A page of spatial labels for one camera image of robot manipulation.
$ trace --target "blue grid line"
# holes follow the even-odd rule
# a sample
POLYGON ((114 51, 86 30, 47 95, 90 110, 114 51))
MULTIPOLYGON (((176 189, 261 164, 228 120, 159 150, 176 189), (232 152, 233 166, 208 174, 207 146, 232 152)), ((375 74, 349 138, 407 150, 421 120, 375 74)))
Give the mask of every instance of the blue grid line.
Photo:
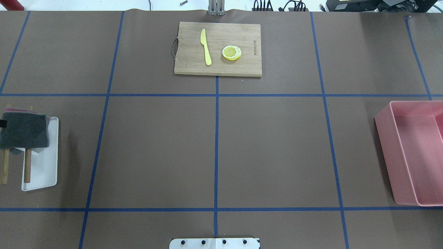
MULTIPOLYGON (((264 94, 230 94, 230 93, 0 93, 0 97, 428 97, 427 94, 364 94, 364 93, 264 93, 264 94)), ((443 97, 443 94, 431 94, 443 97)))
POLYGON ((101 118, 100 133, 98 135, 97 150, 96 150, 96 153, 95 153, 94 165, 93 165, 93 168, 92 168, 91 181, 89 183, 89 191, 88 191, 88 198, 87 198, 87 201, 86 201, 85 216, 83 218, 82 232, 80 234, 80 242, 78 244, 78 248, 79 249, 82 249, 82 247, 83 247, 83 240, 85 238, 85 230, 86 230, 86 224, 87 224, 87 221, 88 221, 89 206, 91 204, 91 195, 92 195, 92 189, 93 189, 93 186, 94 186, 95 173, 96 173, 96 170, 97 170, 97 162, 98 162, 98 155, 100 153, 101 139, 103 137, 103 128, 105 127, 106 112, 108 110, 109 94, 111 93, 112 79, 113 79, 113 74, 114 74, 115 62, 116 62, 116 59, 117 59, 118 45, 119 45, 119 42, 120 42, 121 27, 123 25, 123 17, 124 17, 124 11, 121 12, 120 25, 119 25, 119 28, 118 28, 117 41, 116 41, 115 50, 114 50, 114 57, 113 57, 113 62, 112 62, 112 67, 111 67, 111 73, 109 75, 108 94, 106 96, 105 106, 103 108, 103 116, 101 118))
POLYGON ((22 39, 23 33, 25 32, 25 27, 26 27, 26 24, 27 24, 30 14, 31 14, 30 11, 28 11, 28 13, 26 14, 25 22, 23 23, 22 30, 20 31, 19 38, 17 39, 16 46, 14 47, 14 51, 12 52, 11 59, 9 60, 8 67, 6 68, 6 72, 4 74, 3 81, 0 86, 0 93, 3 92, 4 85, 6 84, 6 79, 8 78, 9 70, 11 69, 12 62, 14 61, 14 57, 16 56, 17 49, 19 48, 20 41, 22 39))
POLYGON ((219 120, 219 87, 218 76, 215 76, 215 153, 214 153, 214 237, 218 235, 218 120, 219 120))
POLYGON ((429 98, 429 100, 432 100, 431 92, 430 92, 429 87, 427 85, 426 78, 424 76, 424 72, 423 72, 423 68, 421 67, 420 60, 418 59, 418 54, 417 54, 417 51, 415 49, 414 41, 412 40, 411 30, 409 29, 408 19, 410 17, 411 16, 405 16, 404 17, 404 23, 406 24, 406 29, 408 30, 409 41, 411 42, 412 51, 414 52, 414 56, 416 58, 418 68, 420 69, 420 74, 421 74, 421 78, 423 79, 424 87, 426 88, 427 97, 429 98))
MULTIPOLYGON (((184 208, 89 208, 88 212, 309 212, 309 211, 443 210, 443 206, 357 206, 357 207, 184 207, 184 208)), ((0 212, 85 212, 86 208, 5 207, 0 212)))
POLYGON ((337 162, 336 162, 336 159, 335 159, 334 141, 332 140, 332 132, 331 132, 331 125, 330 125, 330 121, 329 121, 328 105, 327 105, 327 102, 326 102, 325 86, 324 86, 324 83, 323 83, 322 67, 320 65, 319 48, 318 48, 318 45, 317 45, 317 37, 315 35, 314 17, 312 15, 312 12, 310 12, 310 15, 311 15, 312 36, 314 38, 315 56, 317 58, 317 67, 319 69, 320 85, 321 85, 321 88, 322 88, 322 95, 323 95, 323 106, 324 106, 324 109, 325 109, 326 124, 327 124, 328 135, 329 135, 329 144, 330 144, 330 148, 331 148, 332 163, 334 165, 335 184, 337 186, 338 203, 340 205, 340 214, 341 214, 341 217, 342 217, 343 236, 344 236, 344 239, 345 239, 345 247, 346 247, 346 249, 349 249, 349 241, 348 241, 348 232, 347 232, 347 229, 346 229, 345 212, 343 211, 342 191, 341 191, 341 188, 340 188, 340 180, 339 180, 339 177, 338 177, 337 162))

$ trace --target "cutting board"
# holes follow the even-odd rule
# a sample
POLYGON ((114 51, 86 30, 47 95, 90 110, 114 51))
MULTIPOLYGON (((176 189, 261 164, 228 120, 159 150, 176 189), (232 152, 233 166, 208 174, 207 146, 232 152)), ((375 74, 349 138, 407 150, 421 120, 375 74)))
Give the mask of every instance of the cutting board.
POLYGON ((175 74, 261 77, 261 29, 259 24, 180 22, 175 74), (205 64, 200 43, 202 29, 212 65, 205 64), (222 55, 228 45, 241 49, 241 57, 229 61, 222 55))

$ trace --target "sticker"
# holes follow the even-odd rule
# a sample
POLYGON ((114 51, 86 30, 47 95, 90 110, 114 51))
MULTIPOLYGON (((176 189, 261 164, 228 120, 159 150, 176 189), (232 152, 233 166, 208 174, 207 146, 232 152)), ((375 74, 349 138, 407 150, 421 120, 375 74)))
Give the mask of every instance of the sticker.
POLYGON ((339 4, 335 6, 335 10, 346 9, 346 6, 348 6, 348 4, 339 4))

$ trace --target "folded cloth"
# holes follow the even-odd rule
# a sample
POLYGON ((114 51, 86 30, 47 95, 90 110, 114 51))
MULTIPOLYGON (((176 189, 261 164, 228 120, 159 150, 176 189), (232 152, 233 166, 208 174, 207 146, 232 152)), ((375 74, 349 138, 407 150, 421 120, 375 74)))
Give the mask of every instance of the folded cloth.
POLYGON ((2 116, 8 121, 0 132, 0 148, 46 148, 49 146, 45 114, 19 108, 5 108, 2 116))

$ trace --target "pink bin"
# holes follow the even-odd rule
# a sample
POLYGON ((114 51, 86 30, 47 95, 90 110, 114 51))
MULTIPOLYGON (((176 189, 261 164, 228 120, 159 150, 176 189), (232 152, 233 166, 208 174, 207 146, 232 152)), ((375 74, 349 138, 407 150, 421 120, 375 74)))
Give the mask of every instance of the pink bin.
POLYGON ((443 206, 443 101, 392 101, 375 122, 395 202, 443 206))

